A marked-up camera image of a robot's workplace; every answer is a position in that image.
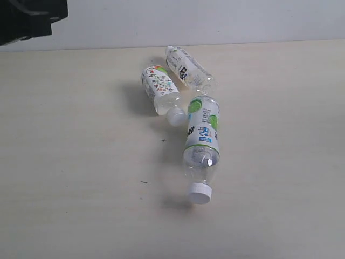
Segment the clear plastic bottle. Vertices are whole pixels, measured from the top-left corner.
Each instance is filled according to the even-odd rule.
[[[165,49],[167,64],[188,88],[204,95],[212,95],[216,82],[193,57],[181,47],[168,46]]]
[[[212,97],[198,96],[190,102],[183,164],[190,181],[188,199],[193,203],[211,200],[210,182],[219,162],[218,119],[219,105]]]
[[[141,73],[141,81],[158,115],[166,114],[170,125],[174,127],[186,121],[187,116],[179,107],[181,94],[162,66],[156,65],[144,69]]]

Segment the white bottle cap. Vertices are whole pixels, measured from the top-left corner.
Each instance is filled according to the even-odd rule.
[[[170,125],[173,127],[182,125],[187,119],[184,111],[177,106],[170,108],[167,112],[166,117]]]
[[[173,46],[167,46],[167,47],[165,48],[165,55],[167,56],[168,53],[169,53],[171,50],[173,50],[173,49],[174,49]]]
[[[206,204],[211,200],[212,188],[203,183],[194,182],[188,187],[188,200],[196,204]]]

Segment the black object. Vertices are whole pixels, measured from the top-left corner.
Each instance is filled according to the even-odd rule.
[[[0,0],[0,46],[51,35],[67,16],[67,0]]]

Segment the table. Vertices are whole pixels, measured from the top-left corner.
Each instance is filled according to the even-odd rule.
[[[164,48],[0,53],[1,258],[345,257],[345,41],[185,49],[219,83],[201,206],[140,83]]]

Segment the bottle label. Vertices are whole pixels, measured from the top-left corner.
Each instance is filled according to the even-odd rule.
[[[141,81],[148,97],[154,104],[160,96],[178,92],[175,84],[162,66],[152,66],[144,69],[141,74]]]
[[[208,96],[194,98],[188,106],[188,137],[185,149],[208,146],[219,153],[219,104]]]
[[[196,69],[202,72],[202,77],[212,77],[211,74],[181,47],[175,47],[168,53],[167,64],[181,81],[185,81],[188,74],[196,71]],[[193,83],[196,88],[202,84],[202,78],[198,73],[194,74]]]

